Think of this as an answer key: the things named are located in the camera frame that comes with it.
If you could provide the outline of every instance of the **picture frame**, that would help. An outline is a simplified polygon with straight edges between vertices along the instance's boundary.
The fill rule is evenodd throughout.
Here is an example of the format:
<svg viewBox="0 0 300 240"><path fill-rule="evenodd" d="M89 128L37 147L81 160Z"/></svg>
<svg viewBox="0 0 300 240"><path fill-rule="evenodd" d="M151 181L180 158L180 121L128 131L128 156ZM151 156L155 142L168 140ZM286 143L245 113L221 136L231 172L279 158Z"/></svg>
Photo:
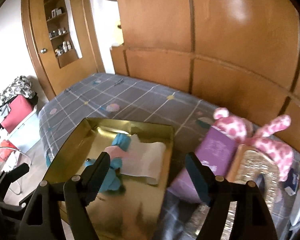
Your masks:
<svg viewBox="0 0 300 240"><path fill-rule="evenodd" d="M52 18L57 16L57 9L53 9L51 11L51 16L52 16Z"/></svg>

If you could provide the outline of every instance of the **bed cover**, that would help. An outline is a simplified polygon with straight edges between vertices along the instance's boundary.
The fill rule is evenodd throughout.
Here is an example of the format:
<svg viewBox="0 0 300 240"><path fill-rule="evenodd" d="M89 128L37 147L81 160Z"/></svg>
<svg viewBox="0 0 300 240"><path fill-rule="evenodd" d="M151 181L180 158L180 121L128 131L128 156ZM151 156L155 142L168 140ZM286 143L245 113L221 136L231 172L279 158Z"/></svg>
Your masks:
<svg viewBox="0 0 300 240"><path fill-rule="evenodd" d="M118 104L118 112L106 107ZM47 165L84 117L103 117L172 125L174 149L168 185L184 167L185 154L194 151L208 129L196 120L213 123L216 106L162 85L106 73L96 73L69 87L46 104L39 113ZM293 167L300 169L300 154L295 152ZM278 238L284 239L295 196L289 196L280 182L282 200L274 205L272 218ZM157 231L153 239L189 239L183 233L185 224L197 205L180 201L166 192Z"/></svg>

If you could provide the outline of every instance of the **wooden door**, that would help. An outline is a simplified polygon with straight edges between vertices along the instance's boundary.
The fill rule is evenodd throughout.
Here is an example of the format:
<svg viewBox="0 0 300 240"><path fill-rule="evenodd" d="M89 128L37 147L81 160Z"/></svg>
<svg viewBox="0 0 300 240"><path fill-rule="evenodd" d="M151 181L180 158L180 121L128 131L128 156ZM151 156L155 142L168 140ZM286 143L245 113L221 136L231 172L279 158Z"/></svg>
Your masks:
<svg viewBox="0 0 300 240"><path fill-rule="evenodd" d="M64 89L97 72L82 0L70 0L68 7L65 0L29 0L29 3L37 51L55 94L58 95ZM51 11L55 8L61 8L61 14L53 17ZM69 26L72 26L69 20L71 17L76 35L69 31ZM58 28L64 28L65 33L50 36L49 33L54 35L53 31L58 32ZM63 41L69 41L72 49L57 56L56 50L58 47L60 49ZM79 45L80 49L75 50L74 44L77 44L77 47Z"/></svg>

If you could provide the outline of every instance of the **wooden wardrobe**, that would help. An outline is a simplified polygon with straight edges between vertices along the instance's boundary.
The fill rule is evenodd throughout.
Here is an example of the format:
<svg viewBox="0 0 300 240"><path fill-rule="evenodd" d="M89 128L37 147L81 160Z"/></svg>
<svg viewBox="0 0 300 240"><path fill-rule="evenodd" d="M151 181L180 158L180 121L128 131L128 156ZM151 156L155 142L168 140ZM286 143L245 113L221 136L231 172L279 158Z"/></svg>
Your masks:
<svg viewBox="0 0 300 240"><path fill-rule="evenodd" d="M277 133L300 152L300 16L290 0L117 0L117 74L191 93Z"/></svg>

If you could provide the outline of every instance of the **pink spotted plush toy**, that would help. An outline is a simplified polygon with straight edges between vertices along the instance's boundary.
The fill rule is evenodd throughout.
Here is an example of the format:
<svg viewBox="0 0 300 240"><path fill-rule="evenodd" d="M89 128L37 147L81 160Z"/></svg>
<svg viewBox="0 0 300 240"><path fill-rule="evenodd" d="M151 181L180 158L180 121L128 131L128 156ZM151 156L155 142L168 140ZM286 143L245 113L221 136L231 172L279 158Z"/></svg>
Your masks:
<svg viewBox="0 0 300 240"><path fill-rule="evenodd" d="M288 128L291 124L290 116L283 114L276 117L269 124L259 128L252 137L252 123L244 118L230 116L228 109L217 108L213 117L216 119L213 126L238 143L252 146L267 154L278 165L280 181L287 179L293 161L293 150L286 143L267 137Z"/></svg>

